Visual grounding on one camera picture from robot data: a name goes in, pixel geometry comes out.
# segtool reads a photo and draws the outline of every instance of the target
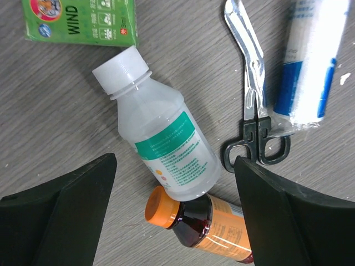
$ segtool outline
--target green box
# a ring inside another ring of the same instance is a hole
[[[134,0],[22,0],[22,4],[31,40],[137,45]]]

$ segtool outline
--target white bottle cap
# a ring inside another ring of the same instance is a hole
[[[107,94],[113,94],[132,84],[149,70],[138,50],[131,46],[93,70]]]

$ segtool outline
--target white and blue package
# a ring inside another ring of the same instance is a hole
[[[317,127],[323,119],[350,2],[292,1],[272,135]]]

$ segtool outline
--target scissors blade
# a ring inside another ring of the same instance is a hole
[[[241,0],[227,0],[224,17],[245,57],[244,120],[254,118],[255,99],[257,116],[266,117],[263,52]]]

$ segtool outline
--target gray wood surface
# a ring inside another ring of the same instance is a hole
[[[220,0],[139,0],[139,50],[153,78],[182,92],[216,152],[239,135],[243,66]],[[270,102],[280,83],[286,0],[245,0],[265,52]],[[117,132],[116,102],[91,71],[120,48],[24,40],[20,1],[0,7],[0,197],[72,171],[106,152],[118,170],[94,265],[237,265],[180,245],[145,222],[158,184]],[[268,167],[314,190],[355,201],[355,11],[349,16],[322,126],[292,137],[288,159]],[[352,73],[343,86],[340,77]],[[239,204],[233,175],[211,194]]]

